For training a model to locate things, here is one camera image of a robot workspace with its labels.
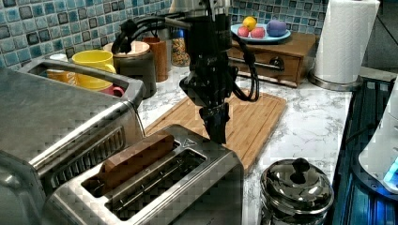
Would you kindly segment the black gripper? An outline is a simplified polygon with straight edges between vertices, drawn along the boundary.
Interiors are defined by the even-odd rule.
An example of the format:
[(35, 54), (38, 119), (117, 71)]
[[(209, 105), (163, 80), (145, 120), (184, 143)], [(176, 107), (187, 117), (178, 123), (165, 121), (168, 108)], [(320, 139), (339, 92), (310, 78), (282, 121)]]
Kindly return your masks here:
[[(190, 73), (179, 82), (180, 88), (196, 105), (203, 107), (199, 114), (204, 121), (209, 139), (226, 143), (226, 124), (230, 119), (229, 104), (237, 77), (237, 68), (225, 60), (211, 62), (191, 60)], [(212, 109), (218, 108), (217, 116)]]

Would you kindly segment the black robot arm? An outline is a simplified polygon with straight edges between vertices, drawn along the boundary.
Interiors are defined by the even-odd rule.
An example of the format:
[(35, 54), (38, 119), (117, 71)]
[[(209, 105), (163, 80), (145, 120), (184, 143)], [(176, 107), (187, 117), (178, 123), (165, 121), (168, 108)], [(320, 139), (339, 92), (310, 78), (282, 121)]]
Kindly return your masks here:
[(209, 139), (225, 143), (229, 105), (234, 76), (228, 65), (227, 51), (232, 46), (227, 4), (219, 0), (172, 0), (170, 10), (183, 15), (191, 27), (184, 31), (190, 74), (179, 86), (200, 108)]

